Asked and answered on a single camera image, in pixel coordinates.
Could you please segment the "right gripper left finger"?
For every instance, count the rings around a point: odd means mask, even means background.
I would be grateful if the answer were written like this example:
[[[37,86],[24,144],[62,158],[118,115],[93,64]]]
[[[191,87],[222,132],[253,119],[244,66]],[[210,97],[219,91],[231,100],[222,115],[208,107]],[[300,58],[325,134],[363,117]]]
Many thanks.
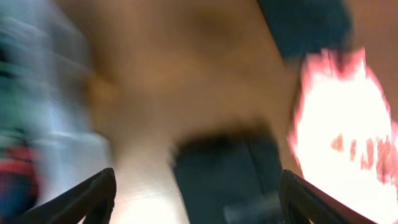
[[[19,215],[12,224],[108,224],[114,208],[116,178],[105,168],[41,206]]]

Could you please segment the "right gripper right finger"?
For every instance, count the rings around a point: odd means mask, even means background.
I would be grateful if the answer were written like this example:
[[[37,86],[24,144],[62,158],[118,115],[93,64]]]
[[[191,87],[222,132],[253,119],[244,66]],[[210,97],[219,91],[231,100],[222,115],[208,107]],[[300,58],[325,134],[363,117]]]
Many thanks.
[[[279,198],[288,224],[374,224],[291,170],[282,171]]]

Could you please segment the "red plaid flannel shirt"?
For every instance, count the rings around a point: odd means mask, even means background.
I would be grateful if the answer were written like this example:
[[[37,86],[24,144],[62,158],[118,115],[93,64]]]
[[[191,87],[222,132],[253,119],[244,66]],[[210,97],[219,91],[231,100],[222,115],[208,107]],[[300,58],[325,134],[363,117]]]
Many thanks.
[[[29,146],[1,151],[1,223],[8,223],[35,205],[40,192],[37,161]]]

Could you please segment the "green garment with tape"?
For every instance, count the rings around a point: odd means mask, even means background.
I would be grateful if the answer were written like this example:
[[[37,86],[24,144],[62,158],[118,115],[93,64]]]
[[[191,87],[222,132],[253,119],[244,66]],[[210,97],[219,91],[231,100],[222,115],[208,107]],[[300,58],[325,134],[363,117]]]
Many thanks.
[[[34,48],[1,28],[1,145],[36,145],[45,134],[40,63]]]

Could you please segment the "dark green-black folded garment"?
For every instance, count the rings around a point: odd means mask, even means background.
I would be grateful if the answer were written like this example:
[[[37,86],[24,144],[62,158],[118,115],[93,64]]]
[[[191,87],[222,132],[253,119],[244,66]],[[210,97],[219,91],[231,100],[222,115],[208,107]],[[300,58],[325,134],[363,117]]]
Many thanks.
[[[277,140],[264,124],[179,143],[173,173],[190,223],[284,223]]]

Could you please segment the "clear plastic storage bin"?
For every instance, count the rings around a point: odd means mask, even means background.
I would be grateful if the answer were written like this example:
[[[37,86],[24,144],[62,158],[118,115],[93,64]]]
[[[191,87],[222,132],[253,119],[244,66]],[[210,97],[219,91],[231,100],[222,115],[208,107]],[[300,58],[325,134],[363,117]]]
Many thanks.
[[[40,192],[32,210],[112,168],[109,147],[88,114],[88,43],[61,8],[54,1],[2,1],[2,27],[30,44],[40,63],[45,136],[36,145],[1,145],[1,151],[14,146],[35,151]]]

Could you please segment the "pink white printed garment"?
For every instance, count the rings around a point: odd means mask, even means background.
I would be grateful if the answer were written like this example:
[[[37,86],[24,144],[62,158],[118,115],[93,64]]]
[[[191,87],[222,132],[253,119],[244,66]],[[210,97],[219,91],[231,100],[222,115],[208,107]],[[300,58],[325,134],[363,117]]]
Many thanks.
[[[397,123],[364,49],[306,56],[288,136],[306,181],[375,223],[397,222]]]

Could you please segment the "dark navy folded garment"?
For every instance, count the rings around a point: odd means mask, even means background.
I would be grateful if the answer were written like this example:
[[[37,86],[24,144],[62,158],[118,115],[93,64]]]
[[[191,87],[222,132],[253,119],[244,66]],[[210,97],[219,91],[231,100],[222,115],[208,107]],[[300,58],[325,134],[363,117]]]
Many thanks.
[[[258,0],[262,15],[284,60],[341,50],[352,30],[342,0]]]

